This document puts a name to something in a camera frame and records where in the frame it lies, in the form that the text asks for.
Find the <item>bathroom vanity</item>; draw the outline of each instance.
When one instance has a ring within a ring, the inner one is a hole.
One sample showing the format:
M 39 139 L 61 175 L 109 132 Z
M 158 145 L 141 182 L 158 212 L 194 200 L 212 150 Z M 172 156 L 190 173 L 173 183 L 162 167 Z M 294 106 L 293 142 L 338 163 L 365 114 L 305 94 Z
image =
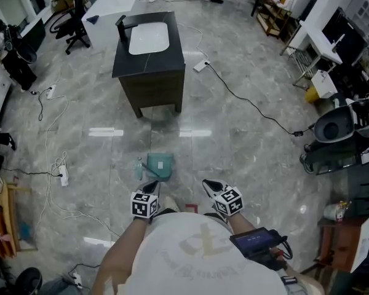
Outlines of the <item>bathroom vanity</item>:
M 134 15 L 116 24 L 121 38 L 112 77 L 119 79 L 135 115 L 167 104 L 181 112 L 186 64 L 175 13 Z

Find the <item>black countertop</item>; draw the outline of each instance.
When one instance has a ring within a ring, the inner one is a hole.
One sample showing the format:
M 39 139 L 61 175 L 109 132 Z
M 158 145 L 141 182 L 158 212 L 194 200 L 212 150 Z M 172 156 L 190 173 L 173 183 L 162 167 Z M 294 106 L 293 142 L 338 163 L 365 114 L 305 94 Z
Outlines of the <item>black countertop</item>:
M 166 71 L 178 71 L 185 68 L 182 47 L 174 12 L 158 12 L 134 15 L 124 19 L 124 25 L 144 24 L 152 22 L 164 22 L 168 26 L 170 45 L 162 52 L 144 53 L 132 55 L 129 53 L 130 37 L 132 29 L 125 30 L 128 40 L 119 40 L 116 49 L 115 62 L 112 77 L 135 76 L 137 74 L 158 73 Z

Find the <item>office chair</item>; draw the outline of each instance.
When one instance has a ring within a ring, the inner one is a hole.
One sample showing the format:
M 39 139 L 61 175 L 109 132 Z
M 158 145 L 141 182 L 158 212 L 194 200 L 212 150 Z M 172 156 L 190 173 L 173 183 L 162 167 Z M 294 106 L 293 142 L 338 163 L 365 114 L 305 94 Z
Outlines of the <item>office chair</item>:
M 67 55 L 71 53 L 69 50 L 76 41 L 81 41 L 86 48 L 90 47 L 82 38 L 87 35 L 84 25 L 82 24 L 82 17 L 86 13 L 83 0 L 74 0 L 74 9 L 69 10 L 68 13 L 71 15 L 71 18 L 57 26 L 59 30 L 56 35 L 56 39 L 60 39 L 66 35 L 71 36 L 75 34 L 73 37 L 66 40 L 67 44 L 69 44 L 66 49 Z

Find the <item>cardboard box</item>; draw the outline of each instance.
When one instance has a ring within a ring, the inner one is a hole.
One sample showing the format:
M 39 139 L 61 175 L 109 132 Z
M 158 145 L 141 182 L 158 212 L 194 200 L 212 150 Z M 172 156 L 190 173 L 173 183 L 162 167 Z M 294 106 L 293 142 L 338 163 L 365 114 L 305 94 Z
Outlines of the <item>cardboard box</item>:
M 52 9 L 55 13 L 64 11 L 68 7 L 74 7 L 74 0 L 52 0 Z

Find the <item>faucet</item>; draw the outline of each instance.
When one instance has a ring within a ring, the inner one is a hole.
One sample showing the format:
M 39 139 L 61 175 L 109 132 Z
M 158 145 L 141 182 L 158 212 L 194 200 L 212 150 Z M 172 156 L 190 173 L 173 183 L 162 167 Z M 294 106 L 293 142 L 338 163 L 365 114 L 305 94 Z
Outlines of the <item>faucet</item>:
M 125 18 L 125 15 L 122 15 L 120 17 L 120 19 L 116 22 L 116 26 L 117 26 L 117 31 L 119 32 L 119 37 L 121 39 L 122 42 L 125 42 L 128 40 L 127 36 L 125 35 L 125 30 L 127 30 L 128 28 L 133 28 L 138 26 L 138 24 L 133 24 L 133 25 L 124 25 L 123 24 L 123 20 Z

